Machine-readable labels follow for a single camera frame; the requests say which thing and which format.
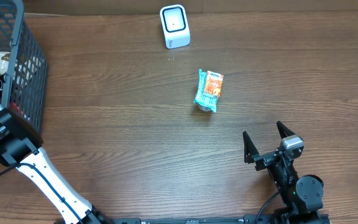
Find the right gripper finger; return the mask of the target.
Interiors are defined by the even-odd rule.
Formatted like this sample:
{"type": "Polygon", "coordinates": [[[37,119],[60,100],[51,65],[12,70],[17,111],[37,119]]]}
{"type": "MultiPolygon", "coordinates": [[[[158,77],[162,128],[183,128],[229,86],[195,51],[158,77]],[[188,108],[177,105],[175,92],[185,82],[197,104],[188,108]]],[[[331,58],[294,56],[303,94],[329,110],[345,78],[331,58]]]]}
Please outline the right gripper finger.
{"type": "Polygon", "coordinates": [[[259,157],[260,154],[254,143],[252,142],[250,136],[246,131],[242,133],[244,141],[244,162],[251,164],[255,162],[255,158],[259,157]]]}
{"type": "Polygon", "coordinates": [[[282,139],[295,135],[295,133],[288,129],[281,121],[277,121],[276,125],[282,139]]]}

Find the teal orange tissue pack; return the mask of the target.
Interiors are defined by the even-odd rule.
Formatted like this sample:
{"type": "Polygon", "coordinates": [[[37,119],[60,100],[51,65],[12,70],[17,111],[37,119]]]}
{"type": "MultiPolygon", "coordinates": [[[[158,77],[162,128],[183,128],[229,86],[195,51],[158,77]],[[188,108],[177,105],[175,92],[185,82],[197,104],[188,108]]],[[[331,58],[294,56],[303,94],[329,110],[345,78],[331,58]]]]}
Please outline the teal orange tissue pack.
{"type": "Polygon", "coordinates": [[[224,75],[199,69],[199,82],[194,104],[203,111],[217,111],[218,99],[221,96],[224,75]]]}

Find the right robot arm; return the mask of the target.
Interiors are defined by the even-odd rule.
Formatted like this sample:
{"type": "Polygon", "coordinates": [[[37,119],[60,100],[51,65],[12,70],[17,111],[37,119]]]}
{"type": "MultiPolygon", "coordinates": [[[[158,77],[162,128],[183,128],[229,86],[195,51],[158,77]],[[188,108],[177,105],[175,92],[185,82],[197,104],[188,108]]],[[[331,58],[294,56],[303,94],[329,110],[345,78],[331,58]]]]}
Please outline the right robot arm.
{"type": "Polygon", "coordinates": [[[247,132],[243,132],[244,162],[255,169],[268,170],[277,192],[256,215],[244,215],[244,223],[329,223],[323,208],[324,182],[316,175],[299,177],[293,166],[304,150],[301,137],[277,121],[280,145],[272,152],[260,154],[247,132]]]}

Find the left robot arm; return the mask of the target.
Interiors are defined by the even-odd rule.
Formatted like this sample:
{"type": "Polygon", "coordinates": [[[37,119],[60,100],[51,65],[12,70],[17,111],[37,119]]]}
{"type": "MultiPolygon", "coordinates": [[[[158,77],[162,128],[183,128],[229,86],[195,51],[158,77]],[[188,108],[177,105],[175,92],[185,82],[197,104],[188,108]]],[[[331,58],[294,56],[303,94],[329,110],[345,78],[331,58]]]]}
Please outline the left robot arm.
{"type": "Polygon", "coordinates": [[[0,104],[0,176],[16,169],[28,177],[60,212],[65,223],[112,223],[76,192],[49,159],[43,141],[24,120],[0,104]]]}

